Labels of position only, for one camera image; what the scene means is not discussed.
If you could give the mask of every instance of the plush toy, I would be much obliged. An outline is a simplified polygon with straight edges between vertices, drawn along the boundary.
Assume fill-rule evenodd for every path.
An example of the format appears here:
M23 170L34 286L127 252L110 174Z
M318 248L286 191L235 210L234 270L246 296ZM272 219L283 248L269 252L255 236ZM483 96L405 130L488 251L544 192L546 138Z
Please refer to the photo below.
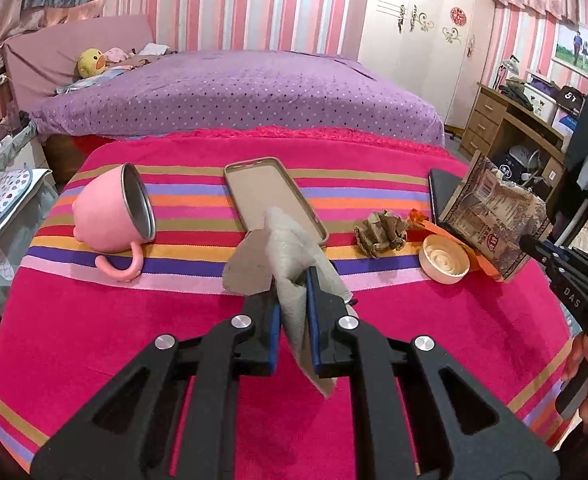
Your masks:
M76 64L78 74L85 79L93 75L102 74L105 70L105 57L97 48L88 48Z

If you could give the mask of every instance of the white wardrobe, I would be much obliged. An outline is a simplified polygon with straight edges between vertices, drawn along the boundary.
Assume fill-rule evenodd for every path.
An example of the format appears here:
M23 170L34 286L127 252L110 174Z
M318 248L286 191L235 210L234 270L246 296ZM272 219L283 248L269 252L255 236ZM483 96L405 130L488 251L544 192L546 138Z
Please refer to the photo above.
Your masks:
M464 128L493 16L493 0L368 0L359 61Z

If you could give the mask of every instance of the white bowl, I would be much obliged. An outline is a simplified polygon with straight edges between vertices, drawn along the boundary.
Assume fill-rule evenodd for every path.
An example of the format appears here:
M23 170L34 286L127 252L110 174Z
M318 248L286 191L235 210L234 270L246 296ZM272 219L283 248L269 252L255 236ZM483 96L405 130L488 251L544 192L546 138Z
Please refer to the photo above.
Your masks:
M469 271L469 257L455 241L429 235L421 246L418 259L425 273L443 285L458 283Z

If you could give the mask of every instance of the purple bedspread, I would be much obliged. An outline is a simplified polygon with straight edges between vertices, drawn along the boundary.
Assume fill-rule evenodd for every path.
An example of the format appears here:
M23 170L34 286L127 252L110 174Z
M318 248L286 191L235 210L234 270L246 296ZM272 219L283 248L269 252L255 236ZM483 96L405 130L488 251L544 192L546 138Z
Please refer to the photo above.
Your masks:
M181 52L30 110L40 134L343 126L443 146L434 108L355 61L295 52Z

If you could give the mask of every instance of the metal screw cap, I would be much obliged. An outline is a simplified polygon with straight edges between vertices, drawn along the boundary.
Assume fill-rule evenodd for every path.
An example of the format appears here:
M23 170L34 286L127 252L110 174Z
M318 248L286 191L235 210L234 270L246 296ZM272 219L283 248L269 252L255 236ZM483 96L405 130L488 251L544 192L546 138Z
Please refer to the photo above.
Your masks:
M156 348L158 348L159 350L168 350L175 344L176 339L174 339L174 336L171 336L169 334L160 335L154 341L154 346L156 346Z
M414 346L423 352L429 352L434 348L434 339L428 335L420 335L414 340Z
M247 328L252 324L252 318L245 314L239 314L232 318L232 326L234 328Z
M338 325L346 330L354 330L359 325L359 320L354 316L343 316L338 320Z

